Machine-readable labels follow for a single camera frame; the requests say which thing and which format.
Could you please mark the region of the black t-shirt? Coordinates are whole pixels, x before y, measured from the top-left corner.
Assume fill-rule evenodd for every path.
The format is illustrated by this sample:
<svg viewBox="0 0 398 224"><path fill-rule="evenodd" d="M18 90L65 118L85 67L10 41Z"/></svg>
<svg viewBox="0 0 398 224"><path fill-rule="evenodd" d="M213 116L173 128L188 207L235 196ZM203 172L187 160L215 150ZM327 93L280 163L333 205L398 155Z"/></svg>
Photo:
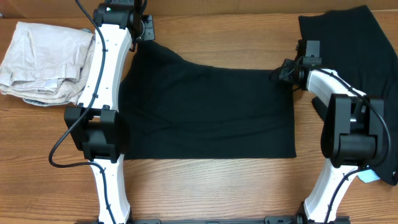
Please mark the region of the black t-shirt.
<svg viewBox="0 0 398 224"><path fill-rule="evenodd" d="M188 62L141 42L119 88L126 159L294 158L292 85L269 70Z"/></svg>

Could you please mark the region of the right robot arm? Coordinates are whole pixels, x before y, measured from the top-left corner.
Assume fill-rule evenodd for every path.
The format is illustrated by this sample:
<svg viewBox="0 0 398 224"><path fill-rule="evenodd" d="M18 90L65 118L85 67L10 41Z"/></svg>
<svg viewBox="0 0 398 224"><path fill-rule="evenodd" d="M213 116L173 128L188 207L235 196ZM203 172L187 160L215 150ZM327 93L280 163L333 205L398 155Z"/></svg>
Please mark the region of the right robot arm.
<svg viewBox="0 0 398 224"><path fill-rule="evenodd" d="M356 90L335 70L322 68L319 59L286 59L271 80L297 85L326 106L321 134L324 165L310 195L292 217L267 217L266 223L349 223L336 212L355 177L381 165L391 136L384 121L384 102Z"/></svg>

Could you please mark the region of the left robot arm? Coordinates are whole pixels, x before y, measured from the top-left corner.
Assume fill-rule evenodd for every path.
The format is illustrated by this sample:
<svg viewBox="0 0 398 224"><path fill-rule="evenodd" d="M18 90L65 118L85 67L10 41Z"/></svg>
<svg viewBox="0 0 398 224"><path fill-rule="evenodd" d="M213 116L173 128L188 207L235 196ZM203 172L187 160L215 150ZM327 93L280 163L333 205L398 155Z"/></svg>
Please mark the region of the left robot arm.
<svg viewBox="0 0 398 224"><path fill-rule="evenodd" d="M99 199L97 223L132 223L123 161L128 128L118 108L118 93L128 52L137 42L154 40L146 1L105 1L89 17L95 26L94 52L87 82L76 107L64 119L75 146L91 167Z"/></svg>

